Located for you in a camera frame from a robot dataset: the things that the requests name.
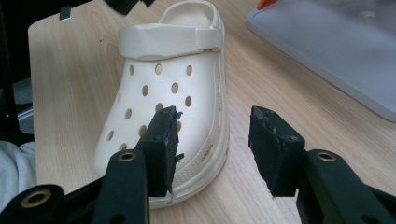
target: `black metal bracket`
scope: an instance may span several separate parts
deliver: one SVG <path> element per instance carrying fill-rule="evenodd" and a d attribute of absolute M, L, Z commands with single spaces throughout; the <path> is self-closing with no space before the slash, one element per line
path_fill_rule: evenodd
<path fill-rule="evenodd" d="M 56 185 L 41 185 L 16 196 L 0 214 L 5 224 L 149 223 L 149 197 L 172 193 L 177 153 L 174 106 L 157 112 L 135 149 L 109 160 L 106 174 L 67 195 Z"/>
<path fill-rule="evenodd" d="M 249 147 L 273 196 L 292 197 L 303 223 L 396 223 L 396 197 L 366 186 L 337 154 L 306 151 L 272 110 L 253 106 Z"/>
<path fill-rule="evenodd" d="M 139 0 L 105 0 L 107 4 L 119 12 L 122 15 L 128 15 L 128 13 L 134 8 L 134 6 L 139 2 Z M 154 0 L 140 0 L 144 2 L 146 7 L 151 6 Z"/>

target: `screw hole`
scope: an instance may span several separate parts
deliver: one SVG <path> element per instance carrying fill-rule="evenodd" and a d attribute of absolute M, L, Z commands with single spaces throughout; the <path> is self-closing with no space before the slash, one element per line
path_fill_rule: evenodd
<path fill-rule="evenodd" d="M 40 204 L 46 202 L 50 198 L 50 190 L 49 189 L 38 189 L 28 194 L 23 198 L 21 202 L 21 207 L 23 208 L 33 208 L 37 207 Z"/>
<path fill-rule="evenodd" d="M 327 152 L 319 152 L 318 158 L 320 158 L 323 161 L 336 161 L 336 158 L 334 157 L 334 155 L 327 153 Z"/>
<path fill-rule="evenodd" d="M 367 20 L 375 19 L 375 12 L 373 12 L 373 11 L 364 11 L 361 13 L 361 15 L 363 16 L 363 18 L 365 18 Z"/>
<path fill-rule="evenodd" d="M 119 156 L 119 161 L 132 161 L 136 158 L 136 154 L 127 152 Z"/>

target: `ventilation hole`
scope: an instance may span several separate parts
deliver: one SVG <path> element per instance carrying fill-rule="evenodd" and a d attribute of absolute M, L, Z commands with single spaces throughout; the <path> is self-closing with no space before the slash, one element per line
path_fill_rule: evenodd
<path fill-rule="evenodd" d="M 157 63 L 157 65 L 155 65 L 155 74 L 159 76 L 162 72 L 163 66 L 160 63 Z"/>
<path fill-rule="evenodd" d="M 125 111 L 125 119 L 129 119 L 132 116 L 132 109 L 128 108 Z"/>
<path fill-rule="evenodd" d="M 163 104 L 159 103 L 159 104 L 155 105 L 155 112 L 158 112 L 162 109 L 163 109 Z"/>
<path fill-rule="evenodd" d="M 145 86 L 142 88 L 142 94 L 143 94 L 144 96 L 147 96 L 147 95 L 149 94 L 149 87 L 148 87 L 147 85 L 145 85 Z"/>
<path fill-rule="evenodd" d="M 201 158 L 201 162 L 206 162 L 207 159 L 209 158 L 209 154 L 212 151 L 213 145 L 210 145 L 210 147 L 207 149 L 205 152 L 205 155 Z"/>
<path fill-rule="evenodd" d="M 129 75 L 133 75 L 134 74 L 134 66 L 131 65 L 129 66 Z"/>
<path fill-rule="evenodd" d="M 175 82 L 174 84 L 172 84 L 172 93 L 177 93 L 178 91 L 178 84 Z"/>
<path fill-rule="evenodd" d="M 186 97 L 186 101 L 184 102 L 186 104 L 186 107 L 189 107 L 191 105 L 191 101 L 192 99 L 190 96 Z"/>
<path fill-rule="evenodd" d="M 119 147 L 119 151 L 123 151 L 127 148 L 126 143 L 122 143 Z"/>
<path fill-rule="evenodd" d="M 148 127 L 146 125 L 140 126 L 140 128 L 139 128 L 139 136 L 141 137 L 141 136 L 145 135 L 147 129 L 148 129 Z"/>
<path fill-rule="evenodd" d="M 187 74 L 187 76 L 191 76 L 191 74 L 192 74 L 192 67 L 191 67 L 191 65 L 187 66 L 186 74 Z"/>
<path fill-rule="evenodd" d="M 114 131 L 113 131 L 113 130 L 111 130 L 111 131 L 107 134 L 107 138 L 106 138 L 107 142 L 110 141 L 110 140 L 113 138 L 113 134 L 114 134 Z"/>
<path fill-rule="evenodd" d="M 181 129 L 181 122 L 178 121 L 178 122 L 176 123 L 176 130 L 177 130 L 178 132 L 180 132 L 180 129 Z"/>

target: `black object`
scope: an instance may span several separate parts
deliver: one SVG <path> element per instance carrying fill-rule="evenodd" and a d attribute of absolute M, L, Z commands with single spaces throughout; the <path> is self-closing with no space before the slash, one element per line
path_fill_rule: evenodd
<path fill-rule="evenodd" d="M 36 21 L 60 12 L 62 7 L 77 7 L 91 0 L 0 0 L 7 41 L 12 82 L 30 76 L 28 29 Z"/>
<path fill-rule="evenodd" d="M 128 15 L 128 13 L 134 8 L 139 0 L 105 0 L 109 6 L 114 10 L 118 11 L 122 15 Z M 140 0 L 144 2 L 146 7 L 149 7 L 154 0 Z"/>
<path fill-rule="evenodd" d="M 9 61 L 9 52 L 6 36 L 6 23 L 3 16 L 3 7 L 0 2 L 0 79 L 3 83 L 4 95 L 6 101 L 6 114 L 3 110 L 0 110 L 0 116 L 3 122 L 7 123 L 7 128 L 11 132 L 19 133 L 20 125 L 18 123 L 18 114 L 15 106 L 14 90 L 12 89 L 11 80 L 11 67 Z M 0 131 L 3 132 L 6 127 L 0 127 Z"/>
<path fill-rule="evenodd" d="M 16 196 L 0 214 L 5 224 L 149 223 L 149 197 L 172 193 L 177 155 L 174 106 L 154 115 L 135 149 L 109 160 L 104 177 L 64 195 L 61 187 L 41 185 Z"/>
<path fill-rule="evenodd" d="M 364 185 L 335 153 L 305 151 L 277 113 L 253 106 L 249 147 L 274 196 L 294 196 L 303 223 L 396 223 L 396 198 Z"/>

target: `gray plastic tray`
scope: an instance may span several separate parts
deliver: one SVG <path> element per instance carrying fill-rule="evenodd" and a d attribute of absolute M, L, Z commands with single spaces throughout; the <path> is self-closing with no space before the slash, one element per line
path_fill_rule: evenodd
<path fill-rule="evenodd" d="M 279 0 L 247 28 L 396 122 L 396 0 Z"/>

